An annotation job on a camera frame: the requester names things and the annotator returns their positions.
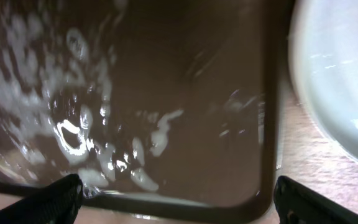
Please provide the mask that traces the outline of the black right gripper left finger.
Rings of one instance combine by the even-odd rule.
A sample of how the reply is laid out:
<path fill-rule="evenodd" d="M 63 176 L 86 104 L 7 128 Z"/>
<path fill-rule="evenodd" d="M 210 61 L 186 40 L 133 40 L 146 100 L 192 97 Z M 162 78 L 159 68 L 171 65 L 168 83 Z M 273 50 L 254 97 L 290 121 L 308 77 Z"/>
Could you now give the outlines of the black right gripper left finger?
<path fill-rule="evenodd" d="M 83 201 L 83 183 L 70 174 L 0 210 L 5 224 L 73 224 Z"/>

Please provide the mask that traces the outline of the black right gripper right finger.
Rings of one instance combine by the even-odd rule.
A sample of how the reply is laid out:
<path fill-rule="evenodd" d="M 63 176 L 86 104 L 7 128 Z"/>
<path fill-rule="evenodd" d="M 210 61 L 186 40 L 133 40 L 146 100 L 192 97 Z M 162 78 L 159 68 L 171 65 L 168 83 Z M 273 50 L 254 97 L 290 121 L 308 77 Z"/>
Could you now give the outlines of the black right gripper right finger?
<path fill-rule="evenodd" d="M 277 179 L 273 202 L 280 224 L 358 224 L 358 214 L 284 175 Z"/>

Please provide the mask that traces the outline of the pale green plate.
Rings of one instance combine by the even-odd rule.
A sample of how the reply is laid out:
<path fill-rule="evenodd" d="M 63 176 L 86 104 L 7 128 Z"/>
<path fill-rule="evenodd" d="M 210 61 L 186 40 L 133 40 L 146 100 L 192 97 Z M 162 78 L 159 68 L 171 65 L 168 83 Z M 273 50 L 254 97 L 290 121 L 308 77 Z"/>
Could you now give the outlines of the pale green plate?
<path fill-rule="evenodd" d="M 288 41 L 301 104 L 358 161 L 358 0 L 297 1 Z"/>

